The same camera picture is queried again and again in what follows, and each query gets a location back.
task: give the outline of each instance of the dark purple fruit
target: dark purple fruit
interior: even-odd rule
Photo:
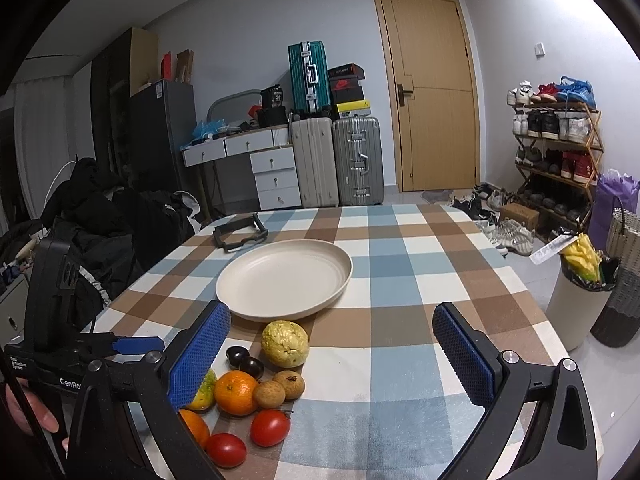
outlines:
[[[262,361],[255,357],[251,357],[250,355],[242,358],[238,369],[241,372],[251,375],[251,377],[256,380],[260,379],[264,373],[264,365],[262,364]]]
[[[249,357],[249,351],[243,346],[230,346],[226,349],[226,358],[233,368],[238,368],[240,361],[245,357]]]

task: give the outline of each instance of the ceiling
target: ceiling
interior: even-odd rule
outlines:
[[[129,27],[144,27],[188,0],[71,0],[31,49],[14,82],[77,72]]]

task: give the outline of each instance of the refrigerator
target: refrigerator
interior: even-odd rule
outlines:
[[[130,161],[138,191],[184,190],[200,200],[196,168],[185,168],[180,147],[196,127],[193,87],[162,79],[130,101]]]

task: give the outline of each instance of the paper tag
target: paper tag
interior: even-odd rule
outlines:
[[[550,241],[547,245],[542,247],[533,253],[529,259],[535,264],[539,265],[542,262],[546,262],[554,254],[558,254],[562,249],[568,247],[578,239],[577,236],[572,235],[560,235],[554,240]]]

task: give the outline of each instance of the gray suitcase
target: gray suitcase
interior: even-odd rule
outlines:
[[[303,207],[338,205],[331,119],[306,119],[291,123],[300,199]]]
[[[342,205],[382,204],[382,146],[375,117],[350,117],[334,123],[335,166]]]

